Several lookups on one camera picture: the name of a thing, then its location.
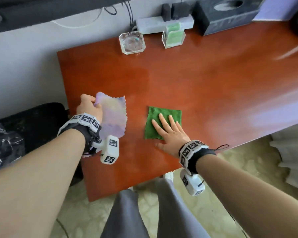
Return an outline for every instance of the orange-brown table surface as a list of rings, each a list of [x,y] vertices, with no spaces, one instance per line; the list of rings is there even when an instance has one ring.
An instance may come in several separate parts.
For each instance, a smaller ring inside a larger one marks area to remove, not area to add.
[[[99,156],[81,160],[90,201],[180,167],[155,148],[156,140],[144,139],[148,106],[182,110],[189,137],[212,148],[298,123],[298,37],[287,23],[252,23],[204,37],[186,33],[183,45],[169,49],[161,33],[145,35],[139,54],[123,54],[118,38],[57,53],[72,115],[82,93],[126,98],[119,159],[114,165]]]

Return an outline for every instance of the shoe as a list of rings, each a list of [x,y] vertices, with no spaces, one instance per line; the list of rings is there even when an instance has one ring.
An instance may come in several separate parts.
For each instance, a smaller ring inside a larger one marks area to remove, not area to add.
[[[173,182],[174,171],[168,172],[168,173],[164,174],[162,177],[165,178],[165,179],[171,180]]]

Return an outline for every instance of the leg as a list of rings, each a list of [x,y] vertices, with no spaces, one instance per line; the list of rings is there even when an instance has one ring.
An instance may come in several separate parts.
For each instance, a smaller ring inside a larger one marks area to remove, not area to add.
[[[138,194],[123,190],[116,196],[101,238],[149,238],[139,213]]]
[[[183,203],[173,181],[160,178],[156,181],[159,200],[158,238],[202,237],[210,238],[206,230]]]

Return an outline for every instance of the white wall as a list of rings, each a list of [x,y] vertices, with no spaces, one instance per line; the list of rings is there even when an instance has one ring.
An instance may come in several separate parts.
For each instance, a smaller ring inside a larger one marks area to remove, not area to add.
[[[157,16],[162,3],[178,1],[133,0],[130,4],[136,19]],[[66,29],[47,22],[0,33],[0,118],[47,102],[60,102],[67,108],[56,52],[125,32],[129,26],[127,9],[121,4],[115,7],[116,16],[103,11],[94,24],[85,28]],[[98,13],[99,10],[93,10],[58,22],[82,26],[95,19]]]

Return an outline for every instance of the forearm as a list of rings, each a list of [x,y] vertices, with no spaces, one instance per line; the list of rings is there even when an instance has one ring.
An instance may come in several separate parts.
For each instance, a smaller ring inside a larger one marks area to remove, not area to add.
[[[213,155],[196,169],[251,237],[298,237],[298,201]]]
[[[48,237],[85,138],[70,129],[0,170],[0,237]]]

